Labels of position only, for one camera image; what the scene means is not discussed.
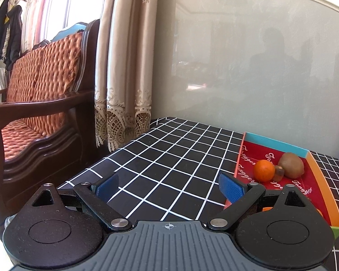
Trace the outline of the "wooden sofa orange cushion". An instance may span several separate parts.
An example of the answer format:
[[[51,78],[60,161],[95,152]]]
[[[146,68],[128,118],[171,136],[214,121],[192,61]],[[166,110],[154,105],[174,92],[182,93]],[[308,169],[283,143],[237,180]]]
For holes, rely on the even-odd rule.
[[[61,185],[97,157],[94,73],[100,22],[19,58],[0,103],[0,234],[45,183]]]

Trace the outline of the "orange tangerine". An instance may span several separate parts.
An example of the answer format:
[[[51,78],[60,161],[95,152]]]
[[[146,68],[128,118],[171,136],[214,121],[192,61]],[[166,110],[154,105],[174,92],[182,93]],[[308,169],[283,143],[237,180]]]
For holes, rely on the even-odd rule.
[[[266,211],[269,211],[271,210],[273,207],[264,207],[262,208],[262,212],[266,212]]]
[[[275,166],[267,160],[258,160],[253,167],[254,179],[260,183],[269,182],[275,175]]]

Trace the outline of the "beige lace curtain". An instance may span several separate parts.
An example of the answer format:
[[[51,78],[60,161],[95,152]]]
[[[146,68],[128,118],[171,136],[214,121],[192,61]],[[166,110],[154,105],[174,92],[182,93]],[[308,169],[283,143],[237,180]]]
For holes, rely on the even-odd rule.
[[[95,139],[110,152],[148,131],[158,0],[105,0],[95,61]]]

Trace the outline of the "red cardboard box tray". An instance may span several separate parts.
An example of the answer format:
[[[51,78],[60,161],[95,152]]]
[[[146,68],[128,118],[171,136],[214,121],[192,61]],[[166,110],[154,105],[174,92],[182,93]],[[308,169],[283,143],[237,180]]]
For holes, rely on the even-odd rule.
[[[294,185],[310,199],[338,238],[339,208],[310,151],[246,132],[242,138],[234,177],[244,184],[256,182],[262,169],[266,177],[271,167],[274,168],[275,175],[260,180],[260,184],[268,190],[282,190],[286,184]]]

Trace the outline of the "orange tangerine in box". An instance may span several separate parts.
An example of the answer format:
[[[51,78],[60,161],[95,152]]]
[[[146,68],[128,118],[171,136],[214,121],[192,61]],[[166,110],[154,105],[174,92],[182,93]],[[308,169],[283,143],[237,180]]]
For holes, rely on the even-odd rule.
[[[262,208],[262,212],[266,212],[266,211],[269,211],[271,210],[273,207],[264,207]]]

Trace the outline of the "black white grid tablecloth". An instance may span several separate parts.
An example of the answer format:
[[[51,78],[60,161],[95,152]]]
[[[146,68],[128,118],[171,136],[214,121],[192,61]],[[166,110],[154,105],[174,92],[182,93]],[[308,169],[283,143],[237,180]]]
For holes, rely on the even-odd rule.
[[[146,134],[66,180],[62,188],[116,173],[119,189],[107,201],[131,222],[205,222],[227,205],[219,190],[222,173],[249,179],[257,160],[277,161],[284,152],[297,154],[310,174],[328,184],[339,209],[339,159],[253,133],[174,117],[152,121]],[[326,266],[339,270],[339,237]]]

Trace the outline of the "brown kiwi fruit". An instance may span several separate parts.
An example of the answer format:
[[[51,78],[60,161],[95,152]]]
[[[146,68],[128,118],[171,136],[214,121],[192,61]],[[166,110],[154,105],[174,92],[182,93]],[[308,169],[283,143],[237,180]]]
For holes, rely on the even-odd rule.
[[[294,153],[284,153],[281,156],[278,165],[283,167],[285,170],[285,176],[290,179],[300,178],[304,174],[304,163]]]

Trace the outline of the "dark hanging jacket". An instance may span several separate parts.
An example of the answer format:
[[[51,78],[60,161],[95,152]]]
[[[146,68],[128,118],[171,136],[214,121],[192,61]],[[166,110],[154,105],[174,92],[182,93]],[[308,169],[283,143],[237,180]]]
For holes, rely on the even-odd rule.
[[[8,10],[9,0],[0,5],[0,60],[5,69],[11,71],[21,52],[22,8],[16,5]]]

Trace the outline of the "small dark chestnut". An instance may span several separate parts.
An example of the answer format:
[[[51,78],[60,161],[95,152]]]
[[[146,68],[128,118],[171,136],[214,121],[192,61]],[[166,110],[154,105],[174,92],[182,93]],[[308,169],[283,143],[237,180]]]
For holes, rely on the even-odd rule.
[[[280,182],[283,179],[283,176],[285,175],[285,170],[282,166],[276,165],[275,166],[275,173],[273,176],[274,182]]]

